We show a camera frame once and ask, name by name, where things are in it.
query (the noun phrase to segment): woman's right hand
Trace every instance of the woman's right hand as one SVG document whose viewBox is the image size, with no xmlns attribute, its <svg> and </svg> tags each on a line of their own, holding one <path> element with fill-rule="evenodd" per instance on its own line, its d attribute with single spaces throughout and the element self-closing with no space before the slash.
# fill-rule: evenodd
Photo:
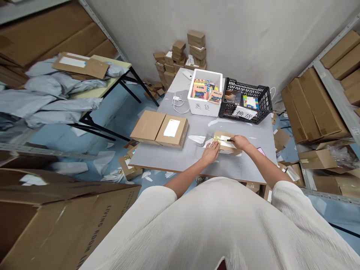
<svg viewBox="0 0 360 270">
<path fill-rule="evenodd" d="M 235 135 L 234 137 L 230 138 L 233 140 L 232 144 L 241 150 L 244 150 L 245 147 L 251 146 L 252 144 L 248 141 L 248 139 L 241 135 Z"/>
</svg>

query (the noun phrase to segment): white dress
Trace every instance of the white dress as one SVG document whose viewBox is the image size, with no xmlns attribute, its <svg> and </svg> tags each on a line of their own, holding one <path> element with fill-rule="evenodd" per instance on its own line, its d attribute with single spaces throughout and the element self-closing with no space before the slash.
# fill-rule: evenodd
<svg viewBox="0 0 360 270">
<path fill-rule="evenodd" d="M 272 204 L 239 182 L 212 178 L 177 200 L 149 187 L 80 270 L 360 269 L 360 257 L 294 184 Z"/>
</svg>

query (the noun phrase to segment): woman's left hand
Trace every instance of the woman's left hand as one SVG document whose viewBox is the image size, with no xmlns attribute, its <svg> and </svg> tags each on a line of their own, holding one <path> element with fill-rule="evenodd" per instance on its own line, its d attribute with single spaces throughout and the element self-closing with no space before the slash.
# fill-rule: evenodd
<svg viewBox="0 0 360 270">
<path fill-rule="evenodd" d="M 202 154 L 201 160 L 203 160 L 206 165 L 209 165 L 217 159 L 219 155 L 220 143 L 213 142 L 212 144 L 208 143 L 204 153 Z"/>
</svg>

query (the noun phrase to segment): gray table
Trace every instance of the gray table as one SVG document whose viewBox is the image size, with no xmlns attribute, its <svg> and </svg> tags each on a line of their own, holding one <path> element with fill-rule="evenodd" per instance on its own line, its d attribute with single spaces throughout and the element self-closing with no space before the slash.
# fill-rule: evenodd
<svg viewBox="0 0 360 270">
<path fill-rule="evenodd" d="M 206 136 L 207 133 L 214 133 L 216 130 L 246 136 L 255 147 L 261 147 L 266 156 L 277 164 L 270 115 L 258 125 L 250 125 L 238 121 L 234 121 L 234 123 L 219 121 L 209 126 L 209 122 L 217 119 L 216 117 L 195 115 L 190 111 L 186 114 L 175 112 L 171 105 L 174 93 L 176 93 L 177 96 L 181 96 L 182 99 L 187 100 L 188 89 L 190 88 L 191 81 L 182 74 L 183 70 L 185 69 L 181 68 L 175 76 L 157 111 L 173 116 L 186 117 L 190 124 L 187 136 Z M 187 102 L 182 107 L 177 108 L 179 112 L 185 112 L 188 109 L 189 105 Z M 186 170 L 199 160 L 203 152 L 204 148 L 197 146 L 196 143 L 188 137 L 183 149 L 142 143 L 132 157 L 130 165 L 178 173 Z M 219 154 L 217 160 L 219 162 L 208 166 L 201 172 L 201 175 L 211 177 L 223 176 L 238 181 L 265 183 L 253 161 L 244 152 L 240 157 Z"/>
</svg>

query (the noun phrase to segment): hand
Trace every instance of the hand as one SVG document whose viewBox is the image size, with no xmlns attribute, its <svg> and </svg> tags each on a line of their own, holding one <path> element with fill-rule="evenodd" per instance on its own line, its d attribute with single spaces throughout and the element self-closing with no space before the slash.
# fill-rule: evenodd
<svg viewBox="0 0 360 270">
<path fill-rule="evenodd" d="M 238 148 L 238 149 L 241 149 L 241 150 L 244 150 L 244 148 L 246 146 L 250 146 L 252 145 L 246 137 L 244 136 L 241 136 L 241 135 L 235 135 L 234 137 L 231 137 L 230 138 L 231 140 L 233 140 L 232 144 Z"/>
<path fill-rule="evenodd" d="M 202 154 L 201 160 L 203 160 L 207 165 L 215 162 L 219 155 L 220 143 L 213 142 L 211 145 L 210 143 L 207 144 L 204 153 Z"/>
</svg>

